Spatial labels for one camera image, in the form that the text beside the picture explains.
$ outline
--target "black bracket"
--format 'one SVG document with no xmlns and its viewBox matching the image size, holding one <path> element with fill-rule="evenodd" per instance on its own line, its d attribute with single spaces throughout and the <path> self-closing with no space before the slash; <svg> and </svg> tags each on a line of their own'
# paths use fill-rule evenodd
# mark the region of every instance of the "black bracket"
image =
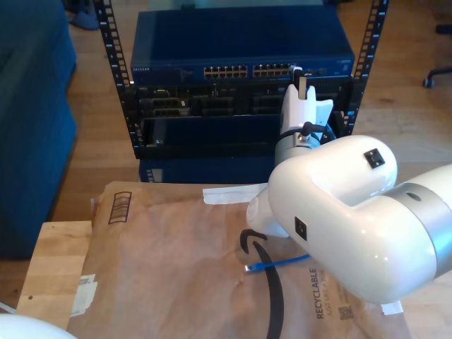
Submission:
<svg viewBox="0 0 452 339">
<path fill-rule="evenodd" d="M 355 127 L 356 118 L 361 105 L 370 69 L 375 60 L 376 48 L 380 41 L 381 30 L 388 13 L 389 0 L 371 0 L 369 19 L 367 20 L 364 39 L 357 57 L 357 65 L 352 82 L 352 94 L 348 109 L 344 112 L 344 133 L 341 136 L 349 136 Z"/>
</svg>

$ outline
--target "barcode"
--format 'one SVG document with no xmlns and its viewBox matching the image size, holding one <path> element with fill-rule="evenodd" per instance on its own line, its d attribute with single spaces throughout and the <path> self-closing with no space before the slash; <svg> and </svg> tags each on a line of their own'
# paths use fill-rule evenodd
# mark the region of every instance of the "barcode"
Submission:
<svg viewBox="0 0 452 339">
<path fill-rule="evenodd" d="M 119 192 L 114 195 L 112 212 L 110 213 L 108 222 L 109 224 L 127 221 L 131 198 L 132 192 Z"/>
<path fill-rule="evenodd" d="M 340 320 L 353 319 L 353 310 L 351 306 L 338 307 Z"/>
</svg>

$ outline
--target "brown paper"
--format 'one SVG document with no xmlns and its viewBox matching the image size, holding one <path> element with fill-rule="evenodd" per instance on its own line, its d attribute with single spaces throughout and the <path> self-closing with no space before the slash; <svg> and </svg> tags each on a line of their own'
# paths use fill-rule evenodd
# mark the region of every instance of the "brown paper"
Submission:
<svg viewBox="0 0 452 339">
<path fill-rule="evenodd" d="M 244 265 L 261 261 L 254 242 L 272 261 L 305 253 L 290 238 L 249 236 L 246 254 L 240 245 L 246 204 L 206 205 L 206 187 L 106 187 L 83 268 L 84 275 L 96 274 L 97 291 L 85 314 L 71 319 L 70 333 L 79 339 L 410 338 L 403 314 L 384 316 L 380 305 L 348 293 L 312 258 L 269 276 L 244 273 Z"/>
</svg>

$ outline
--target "chair leg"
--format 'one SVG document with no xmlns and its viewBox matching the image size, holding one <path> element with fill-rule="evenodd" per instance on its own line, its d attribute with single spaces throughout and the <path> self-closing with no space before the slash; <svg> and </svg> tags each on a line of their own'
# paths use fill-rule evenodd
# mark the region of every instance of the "chair leg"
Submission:
<svg viewBox="0 0 452 339">
<path fill-rule="evenodd" d="M 429 75 L 424 79 L 422 82 L 423 86 L 425 88 L 432 88 L 435 84 L 433 80 L 433 76 L 437 76 L 439 74 L 446 74 L 446 73 L 452 73 L 452 66 L 449 67 L 442 67 L 440 69 L 432 69 L 429 73 Z"/>
<path fill-rule="evenodd" d="M 436 25 L 436 33 L 452 35 L 452 25 L 451 24 Z M 422 82 L 423 86 L 425 88 L 432 88 L 435 84 L 432 76 L 437 76 L 439 74 L 446 74 L 446 73 L 452 73 L 452 66 L 451 67 L 442 67 L 440 69 L 432 69 L 430 71 L 429 75 Z"/>
<path fill-rule="evenodd" d="M 436 25 L 436 33 L 438 33 L 438 34 L 452 34 L 452 24 Z"/>
</svg>

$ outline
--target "wooden table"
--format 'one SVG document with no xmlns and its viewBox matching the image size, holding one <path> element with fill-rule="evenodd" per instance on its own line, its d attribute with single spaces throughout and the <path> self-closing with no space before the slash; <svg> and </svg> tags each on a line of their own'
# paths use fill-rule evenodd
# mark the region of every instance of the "wooden table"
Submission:
<svg viewBox="0 0 452 339">
<path fill-rule="evenodd" d="M 66 329 L 90 238 L 91 221 L 42 225 L 17 314 Z"/>
<path fill-rule="evenodd" d="M 43 224 L 17 309 L 66 329 L 91 236 L 91 222 Z M 452 338 L 452 272 L 402 301 L 413 339 Z"/>
</svg>

